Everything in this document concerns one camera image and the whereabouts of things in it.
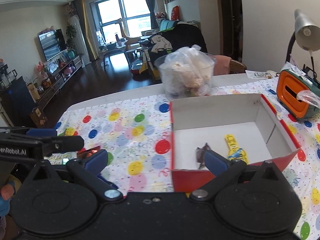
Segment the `gloved left hand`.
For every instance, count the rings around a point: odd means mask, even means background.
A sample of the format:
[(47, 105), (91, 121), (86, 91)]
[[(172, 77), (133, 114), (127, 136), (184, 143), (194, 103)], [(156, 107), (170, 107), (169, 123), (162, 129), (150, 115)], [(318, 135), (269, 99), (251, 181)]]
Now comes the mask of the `gloved left hand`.
[(4, 217), (10, 211), (10, 201), (15, 195), (15, 182), (10, 181), (1, 188), (1, 209), (0, 216)]

